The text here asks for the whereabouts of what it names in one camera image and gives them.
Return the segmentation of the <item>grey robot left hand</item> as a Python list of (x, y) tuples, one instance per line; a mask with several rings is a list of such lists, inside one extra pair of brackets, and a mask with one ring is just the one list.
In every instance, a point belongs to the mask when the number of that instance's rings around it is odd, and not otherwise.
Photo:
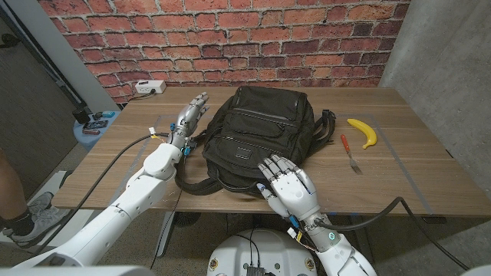
[(202, 92), (180, 111), (175, 128), (167, 138), (169, 144), (177, 148), (184, 147), (186, 139), (195, 132), (201, 116), (209, 109), (206, 106), (208, 99), (207, 92)]

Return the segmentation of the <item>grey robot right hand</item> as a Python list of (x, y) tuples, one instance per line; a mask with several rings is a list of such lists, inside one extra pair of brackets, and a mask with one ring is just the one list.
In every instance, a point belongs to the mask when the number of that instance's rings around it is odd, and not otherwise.
[(293, 215), (303, 221), (320, 213), (314, 183), (290, 159), (272, 154), (264, 158), (258, 168), (269, 182), (272, 192), (262, 183), (256, 186), (272, 210), (281, 217)]

